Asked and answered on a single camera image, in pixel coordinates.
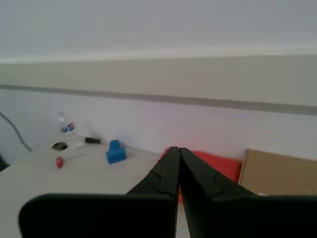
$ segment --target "cable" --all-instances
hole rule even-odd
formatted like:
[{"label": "cable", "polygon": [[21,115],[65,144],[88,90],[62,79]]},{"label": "cable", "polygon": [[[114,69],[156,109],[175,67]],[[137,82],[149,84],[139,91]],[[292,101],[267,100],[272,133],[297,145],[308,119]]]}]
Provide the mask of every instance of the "cable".
[{"label": "cable", "polygon": [[11,125],[11,127],[12,127],[13,130],[15,131],[16,135],[19,137],[19,140],[20,140],[21,144],[22,144],[28,151],[32,152],[31,147],[28,146],[28,144],[24,142],[24,140],[23,140],[23,138],[22,138],[20,132],[18,131],[18,129],[16,128],[16,126],[13,124],[13,122],[10,121],[10,119],[7,118],[5,115],[3,115],[2,112],[0,112],[0,116],[1,116],[4,120],[6,120],[6,121]]}]

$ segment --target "table surface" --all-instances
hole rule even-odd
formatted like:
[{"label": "table surface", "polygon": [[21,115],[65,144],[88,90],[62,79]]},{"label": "table surface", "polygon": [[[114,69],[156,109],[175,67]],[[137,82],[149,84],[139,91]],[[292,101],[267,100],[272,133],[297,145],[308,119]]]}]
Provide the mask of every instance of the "table surface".
[{"label": "table surface", "polygon": [[[159,160],[159,155],[126,148],[127,159],[109,165],[108,144],[85,144],[82,136],[57,137],[72,144],[64,151],[51,145],[18,160],[0,173],[0,237],[20,238],[18,214],[30,199],[45,193],[125,194],[140,182]],[[56,168],[57,156],[65,160]],[[182,206],[178,216],[182,233],[186,218]]]}]

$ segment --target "small red object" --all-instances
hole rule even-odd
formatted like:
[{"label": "small red object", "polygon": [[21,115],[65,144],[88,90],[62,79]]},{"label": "small red object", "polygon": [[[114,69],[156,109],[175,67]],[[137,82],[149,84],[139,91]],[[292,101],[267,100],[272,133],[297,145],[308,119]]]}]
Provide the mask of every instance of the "small red object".
[{"label": "small red object", "polygon": [[62,158],[61,156],[58,156],[58,157],[56,158],[56,166],[60,169],[60,168],[63,167],[63,165],[64,165],[64,160],[63,160],[63,158]]}]

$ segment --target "blue toy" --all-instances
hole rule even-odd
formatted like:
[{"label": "blue toy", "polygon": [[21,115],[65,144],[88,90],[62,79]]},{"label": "blue toy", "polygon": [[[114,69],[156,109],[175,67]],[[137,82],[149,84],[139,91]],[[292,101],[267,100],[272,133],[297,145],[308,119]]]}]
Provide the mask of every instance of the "blue toy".
[{"label": "blue toy", "polygon": [[120,147],[118,140],[112,140],[110,142],[109,150],[118,149]]},{"label": "blue toy", "polygon": [[127,158],[123,147],[119,147],[119,141],[113,140],[110,142],[109,151],[106,153],[109,164],[113,164]]}]

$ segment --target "water bottle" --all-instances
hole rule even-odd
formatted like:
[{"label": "water bottle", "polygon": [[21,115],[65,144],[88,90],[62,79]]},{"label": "water bottle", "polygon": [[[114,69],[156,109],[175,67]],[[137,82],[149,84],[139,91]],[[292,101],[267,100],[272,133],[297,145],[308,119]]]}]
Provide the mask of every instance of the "water bottle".
[{"label": "water bottle", "polygon": [[75,125],[72,120],[65,116],[63,112],[57,115],[57,127],[63,134],[71,133],[75,129]]}]

